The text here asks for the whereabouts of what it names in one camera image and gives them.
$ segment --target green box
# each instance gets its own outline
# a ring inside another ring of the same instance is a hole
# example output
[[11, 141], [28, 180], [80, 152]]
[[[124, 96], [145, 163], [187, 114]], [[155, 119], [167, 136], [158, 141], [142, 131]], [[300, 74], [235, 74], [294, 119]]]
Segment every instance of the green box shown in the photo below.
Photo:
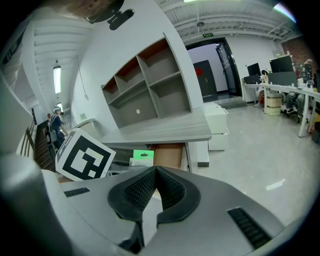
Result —
[[133, 159], [153, 159], [154, 154], [153, 150], [133, 150]]

